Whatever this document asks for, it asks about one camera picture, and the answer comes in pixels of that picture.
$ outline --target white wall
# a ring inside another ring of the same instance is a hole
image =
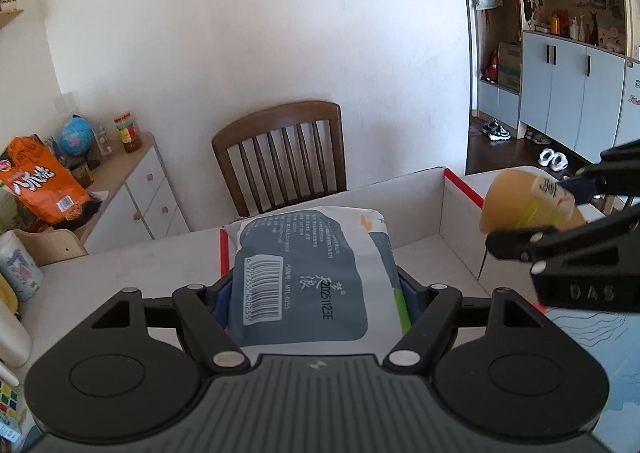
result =
[[[44,28],[42,0],[18,0],[20,16],[0,30],[0,150],[15,136],[54,134],[60,93]]]
[[[348,187],[464,171],[465,0],[47,0],[63,92],[155,134],[191,227],[236,215],[210,140],[280,102],[342,106]]]

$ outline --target rubik's cube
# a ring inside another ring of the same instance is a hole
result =
[[[7,383],[0,381],[0,412],[16,419],[18,412],[18,394]]]

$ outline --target shoe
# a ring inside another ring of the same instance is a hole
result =
[[[487,135],[491,140],[509,140],[511,138],[511,133],[500,126],[500,124],[498,124],[497,128],[488,132]]]
[[[542,150],[542,153],[540,153],[540,156],[538,157],[538,164],[547,167],[549,164],[551,164],[551,161],[555,156],[555,151],[553,151],[551,148],[545,148]]]
[[[484,126],[482,126],[482,131],[484,131],[484,133],[489,133],[490,131],[494,131],[494,129],[496,129],[498,126],[500,126],[500,124],[498,123],[497,119],[493,119],[491,122],[484,123]]]
[[[546,146],[547,144],[551,144],[551,139],[543,133],[537,133],[531,137],[531,142],[539,146]]]
[[[566,159],[566,155],[564,153],[556,153],[551,159],[551,169],[553,171],[562,171],[569,167],[569,161]]]

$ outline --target dark wooden floor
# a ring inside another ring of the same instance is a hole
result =
[[[469,145],[466,154],[466,174],[482,173],[496,169],[510,168],[514,166],[535,166],[561,179],[562,176],[574,176],[575,172],[585,165],[585,161],[571,150],[553,141],[548,146],[538,146],[528,139],[490,141],[482,133],[484,121],[471,116],[469,122]],[[562,172],[552,172],[550,168],[543,168],[538,164],[540,152],[550,147],[555,151],[561,151],[569,160],[569,168]]]

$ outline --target green stripe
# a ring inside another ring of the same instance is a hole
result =
[[[396,308],[398,308],[398,316],[400,316],[400,327],[404,335],[411,328],[411,320],[409,319],[409,312],[407,312],[406,304],[404,303],[402,289],[394,289],[394,299],[396,300]]]

